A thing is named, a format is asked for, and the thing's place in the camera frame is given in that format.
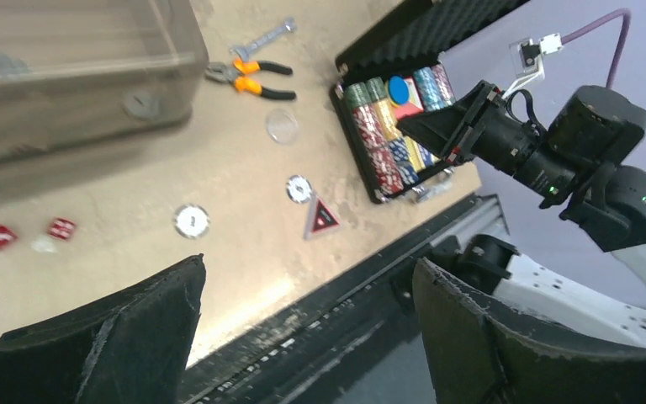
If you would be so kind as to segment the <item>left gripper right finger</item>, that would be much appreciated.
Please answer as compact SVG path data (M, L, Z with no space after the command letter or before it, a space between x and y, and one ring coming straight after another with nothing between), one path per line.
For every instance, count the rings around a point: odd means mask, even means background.
M440 403L646 403L646 349L524 314L416 263L413 298Z

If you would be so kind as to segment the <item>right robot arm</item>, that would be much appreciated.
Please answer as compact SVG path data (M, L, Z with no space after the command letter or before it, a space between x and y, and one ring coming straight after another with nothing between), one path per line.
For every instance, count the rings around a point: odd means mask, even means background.
M646 110L610 88L577 88L552 124L538 120L522 88L483 81L454 104L402 119L398 129L449 167L480 159L560 206L604 253L646 285L646 172L625 164L643 139ZM543 267L508 242L473 237L444 266L465 284L543 320L589 337L646 348L646 309L603 295Z

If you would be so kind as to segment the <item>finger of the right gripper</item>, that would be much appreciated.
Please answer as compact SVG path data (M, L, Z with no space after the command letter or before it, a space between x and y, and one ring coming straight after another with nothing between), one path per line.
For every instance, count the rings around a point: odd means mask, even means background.
M487 109L488 84L478 83L453 105L407 116L396 127L444 162L469 162Z

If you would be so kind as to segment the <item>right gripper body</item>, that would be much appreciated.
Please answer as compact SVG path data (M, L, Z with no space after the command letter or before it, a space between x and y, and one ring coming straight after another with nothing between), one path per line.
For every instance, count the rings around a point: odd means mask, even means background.
M466 114L456 145L458 162L479 158L493 167L520 167L525 162L530 136L522 123L507 115L496 85L481 80L459 103Z

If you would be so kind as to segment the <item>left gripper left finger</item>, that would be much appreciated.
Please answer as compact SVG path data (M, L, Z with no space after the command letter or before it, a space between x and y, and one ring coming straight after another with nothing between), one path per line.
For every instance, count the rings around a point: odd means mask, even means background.
M0 337L0 403L174 403L206 270L193 255Z

